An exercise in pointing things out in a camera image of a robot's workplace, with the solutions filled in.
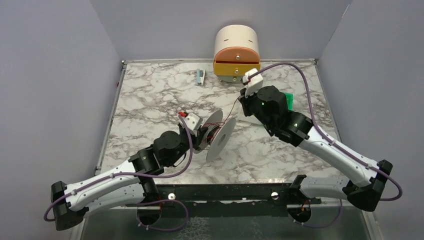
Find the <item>white plastic cable spool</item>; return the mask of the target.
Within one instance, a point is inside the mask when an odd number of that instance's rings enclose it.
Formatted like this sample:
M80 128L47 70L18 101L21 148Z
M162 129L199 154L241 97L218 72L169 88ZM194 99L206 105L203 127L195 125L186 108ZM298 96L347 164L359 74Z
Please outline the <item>white plastic cable spool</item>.
M207 147L203 150L207 151L207 161L213 161L219 157L234 131L236 119L232 117L224 120L223 116L223 111L219 109L209 116L200 126L210 128L210 132L206 138Z

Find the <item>green plastic bin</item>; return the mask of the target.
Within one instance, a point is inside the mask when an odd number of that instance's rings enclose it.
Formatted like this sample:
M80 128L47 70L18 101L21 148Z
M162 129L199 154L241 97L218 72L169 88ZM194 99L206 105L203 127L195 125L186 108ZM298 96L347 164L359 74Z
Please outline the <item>green plastic bin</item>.
M294 95L288 92L285 92L284 94L286 97L287 109L291 111L293 109Z

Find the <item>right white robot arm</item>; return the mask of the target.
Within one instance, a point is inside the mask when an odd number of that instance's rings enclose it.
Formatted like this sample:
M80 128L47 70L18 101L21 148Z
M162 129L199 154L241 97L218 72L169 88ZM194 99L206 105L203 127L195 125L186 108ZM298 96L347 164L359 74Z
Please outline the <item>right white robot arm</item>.
M340 145L322 128L316 127L311 118L289 110L285 94L275 86L262 87L249 96L246 92L245 88L241 89L238 97L246 117L254 116L271 137L308 151L344 175L298 175L291 188L301 199L333 198L346 200L363 211L376 209L393 168L389 161L375 161ZM339 145L346 152L338 149Z

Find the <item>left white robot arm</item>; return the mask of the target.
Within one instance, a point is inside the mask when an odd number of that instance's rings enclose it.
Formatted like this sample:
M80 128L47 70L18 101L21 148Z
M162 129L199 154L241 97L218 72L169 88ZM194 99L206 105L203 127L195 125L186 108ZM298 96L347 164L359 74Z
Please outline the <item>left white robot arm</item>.
M210 139L208 133L205 126L191 131L180 125L179 132L162 133L150 146L113 169L76 183L53 183L51 205L44 213L44 220L54 222L56 230L64 231L103 209L158 204L160 197L154 179L166 179L165 168L175 168L181 158L191 160L196 151L202 151L201 144Z

